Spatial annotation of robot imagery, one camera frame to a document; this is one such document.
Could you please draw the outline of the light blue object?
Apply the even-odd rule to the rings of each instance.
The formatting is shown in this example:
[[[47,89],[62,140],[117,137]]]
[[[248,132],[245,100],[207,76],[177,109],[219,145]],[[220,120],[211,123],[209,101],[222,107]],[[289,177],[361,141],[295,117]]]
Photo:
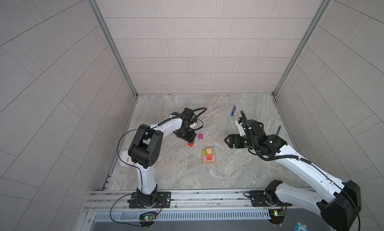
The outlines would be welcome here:
[[[307,226],[297,222],[296,225],[294,226],[294,231],[308,231]]]

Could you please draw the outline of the circuit board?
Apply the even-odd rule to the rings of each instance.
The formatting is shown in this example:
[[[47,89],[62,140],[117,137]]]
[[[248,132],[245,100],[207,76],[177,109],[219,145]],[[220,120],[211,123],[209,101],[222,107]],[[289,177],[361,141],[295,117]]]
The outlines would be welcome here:
[[[284,223],[286,214],[283,210],[268,210],[268,212],[270,215],[270,223],[278,226],[281,226]]]
[[[147,212],[139,216],[139,222],[154,222],[156,219],[156,212]]]

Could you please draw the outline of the blue marker pen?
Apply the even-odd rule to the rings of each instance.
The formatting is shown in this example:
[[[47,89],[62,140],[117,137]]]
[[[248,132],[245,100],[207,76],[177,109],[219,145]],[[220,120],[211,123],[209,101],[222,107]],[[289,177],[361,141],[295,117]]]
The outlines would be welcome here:
[[[232,111],[231,111],[231,116],[234,116],[235,112],[236,112],[236,109],[237,109],[237,105],[238,103],[236,102],[232,108]]]

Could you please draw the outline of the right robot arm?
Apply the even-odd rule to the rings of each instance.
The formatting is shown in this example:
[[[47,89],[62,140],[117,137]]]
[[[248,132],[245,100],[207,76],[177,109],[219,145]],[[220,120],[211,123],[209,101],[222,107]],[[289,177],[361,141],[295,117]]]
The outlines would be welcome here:
[[[245,116],[236,120],[238,134],[225,138],[231,149],[248,149],[249,153],[265,162],[277,162],[304,180],[313,191],[294,188],[273,180],[264,196],[270,206],[289,203],[311,211],[336,231],[348,231],[360,220],[361,188],[355,182],[342,181],[304,158],[277,135],[266,135],[264,125]]]

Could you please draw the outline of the right circuit board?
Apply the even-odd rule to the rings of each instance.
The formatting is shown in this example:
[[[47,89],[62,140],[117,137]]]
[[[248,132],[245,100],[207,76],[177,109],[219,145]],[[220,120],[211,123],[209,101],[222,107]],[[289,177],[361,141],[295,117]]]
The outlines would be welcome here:
[[[270,215],[270,223],[278,226],[281,226],[284,223],[286,214],[283,210],[268,210],[268,212]]]

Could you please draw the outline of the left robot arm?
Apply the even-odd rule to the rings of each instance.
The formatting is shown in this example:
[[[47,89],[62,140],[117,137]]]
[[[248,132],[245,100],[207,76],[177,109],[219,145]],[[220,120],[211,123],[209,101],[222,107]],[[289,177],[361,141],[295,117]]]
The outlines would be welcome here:
[[[175,134],[178,138],[193,143],[199,116],[197,111],[204,113],[205,107],[198,109],[185,108],[183,112],[174,112],[169,118],[154,125],[140,125],[127,151],[126,159],[119,156],[120,163],[135,167],[138,172],[138,187],[134,198],[135,202],[145,207],[153,207],[157,202],[158,185],[155,181],[154,164],[160,156],[163,138],[169,134]]]

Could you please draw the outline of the left circuit board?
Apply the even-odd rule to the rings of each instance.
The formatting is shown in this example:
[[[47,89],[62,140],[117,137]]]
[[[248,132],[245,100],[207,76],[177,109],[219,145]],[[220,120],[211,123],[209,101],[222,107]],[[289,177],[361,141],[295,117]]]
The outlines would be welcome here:
[[[139,216],[139,222],[154,222],[156,219],[156,212],[147,212]]]

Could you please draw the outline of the white plastic lid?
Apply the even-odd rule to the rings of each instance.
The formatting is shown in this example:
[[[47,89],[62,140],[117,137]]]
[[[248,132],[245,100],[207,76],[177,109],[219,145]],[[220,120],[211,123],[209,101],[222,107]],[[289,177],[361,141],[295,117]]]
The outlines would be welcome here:
[[[128,165],[133,164],[131,157],[128,155],[128,150],[124,150],[119,153],[119,164],[122,167],[127,167]]]

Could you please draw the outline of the aluminium mounting rail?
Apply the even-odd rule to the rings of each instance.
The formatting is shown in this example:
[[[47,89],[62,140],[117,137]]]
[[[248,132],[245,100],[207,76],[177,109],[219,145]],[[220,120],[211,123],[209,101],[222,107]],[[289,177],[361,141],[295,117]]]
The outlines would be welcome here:
[[[160,190],[153,205],[144,205],[133,191],[91,192],[86,211],[183,211],[183,210],[234,210],[276,209],[293,206],[293,202],[276,202],[270,206],[264,188]]]

